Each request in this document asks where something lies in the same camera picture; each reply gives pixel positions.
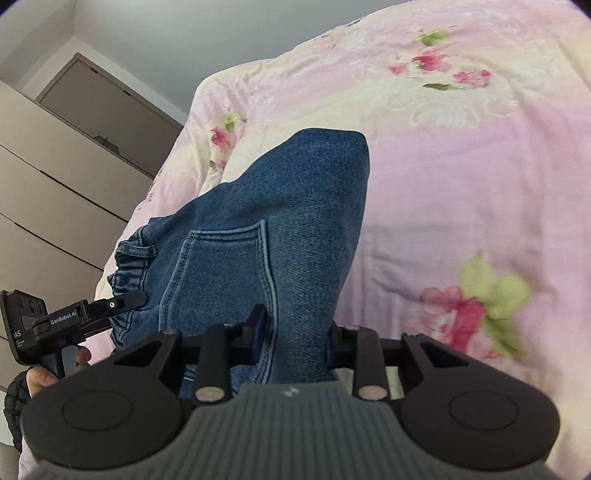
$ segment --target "jeans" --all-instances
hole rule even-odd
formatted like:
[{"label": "jeans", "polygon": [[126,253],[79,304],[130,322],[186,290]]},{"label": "jeans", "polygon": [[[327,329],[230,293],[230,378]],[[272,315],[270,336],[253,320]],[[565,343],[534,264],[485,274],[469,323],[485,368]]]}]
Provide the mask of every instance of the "jeans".
[{"label": "jeans", "polygon": [[[262,303],[265,345],[257,365],[232,368],[235,391],[244,382],[333,380],[326,339],[359,239],[368,176],[361,133],[306,129],[237,180],[151,219],[116,250],[113,293],[140,288],[148,297],[112,319],[116,347],[172,328],[200,335],[245,321]],[[195,371],[186,369],[182,396]]]}]

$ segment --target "white cabinet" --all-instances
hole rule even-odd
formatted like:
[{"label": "white cabinet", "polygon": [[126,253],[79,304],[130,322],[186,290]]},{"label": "white cabinet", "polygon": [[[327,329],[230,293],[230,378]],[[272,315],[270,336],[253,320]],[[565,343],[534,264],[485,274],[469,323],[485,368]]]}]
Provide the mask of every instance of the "white cabinet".
[{"label": "white cabinet", "polygon": [[2,82],[0,145],[125,220],[152,182]]},{"label": "white cabinet", "polygon": [[[46,301],[49,311],[92,300],[101,270],[81,262],[0,216],[0,288]],[[0,336],[6,338],[4,324]]]},{"label": "white cabinet", "polygon": [[[93,300],[151,179],[0,82],[0,290]],[[0,385],[25,367],[0,322]]]},{"label": "white cabinet", "polygon": [[67,252],[103,268],[125,222],[0,147],[0,212]]}]

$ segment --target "flower pattern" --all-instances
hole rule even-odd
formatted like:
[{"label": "flower pattern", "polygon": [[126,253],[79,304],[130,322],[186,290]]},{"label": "flower pattern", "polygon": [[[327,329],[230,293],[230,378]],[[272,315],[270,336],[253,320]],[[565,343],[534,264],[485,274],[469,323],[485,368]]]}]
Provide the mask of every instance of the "flower pattern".
[{"label": "flower pattern", "polygon": [[469,88],[480,88],[480,87],[488,87],[488,84],[491,82],[492,73],[486,69],[476,71],[476,72],[466,72],[462,70],[461,72],[455,73],[453,75],[453,79],[457,83],[462,83]]},{"label": "flower pattern", "polygon": [[[454,69],[450,59],[454,55],[442,53],[443,45],[450,38],[447,30],[432,30],[415,26],[409,33],[418,32],[413,43],[420,43],[427,47],[418,54],[404,53],[395,57],[388,66],[388,70],[397,76],[422,80],[423,76],[433,73],[448,73]],[[492,72],[477,67],[462,67],[447,77],[445,82],[428,82],[422,86],[435,90],[467,90],[488,87],[492,80]]]},{"label": "flower pattern", "polygon": [[451,348],[480,360],[525,355],[510,317],[529,300],[531,290],[518,275],[491,280],[490,265],[477,255],[460,273],[460,285],[426,288],[423,312],[411,326]]},{"label": "flower pattern", "polygon": [[226,168],[229,153],[236,146],[236,130],[240,124],[246,122],[246,117],[241,113],[230,112],[222,115],[221,125],[210,129],[209,140],[217,150],[209,160],[209,168],[214,172],[221,172]]},{"label": "flower pattern", "polygon": [[445,57],[443,53],[426,51],[413,57],[413,61],[417,62],[418,67],[425,72],[448,72],[452,66],[443,61]]}]

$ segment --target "black jacket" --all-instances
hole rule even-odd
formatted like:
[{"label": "black jacket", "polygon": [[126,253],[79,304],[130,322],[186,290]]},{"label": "black jacket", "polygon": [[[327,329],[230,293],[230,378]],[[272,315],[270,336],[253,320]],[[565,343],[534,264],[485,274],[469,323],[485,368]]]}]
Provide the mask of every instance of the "black jacket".
[{"label": "black jacket", "polygon": [[27,370],[19,373],[8,386],[4,399],[4,416],[12,433],[14,448],[22,452],[21,413],[31,398],[27,387]]}]

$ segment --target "screw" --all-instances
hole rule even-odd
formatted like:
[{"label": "screw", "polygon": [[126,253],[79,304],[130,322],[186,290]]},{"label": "screw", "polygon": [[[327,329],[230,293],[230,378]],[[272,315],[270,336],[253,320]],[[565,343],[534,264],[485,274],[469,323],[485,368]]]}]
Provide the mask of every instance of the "screw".
[{"label": "screw", "polygon": [[201,387],[199,390],[195,392],[195,396],[199,401],[206,402],[206,403],[213,403],[215,401],[220,401],[226,393],[220,387]]},{"label": "screw", "polygon": [[379,401],[388,396],[388,390],[379,385],[366,385],[359,389],[358,394],[364,400]]}]

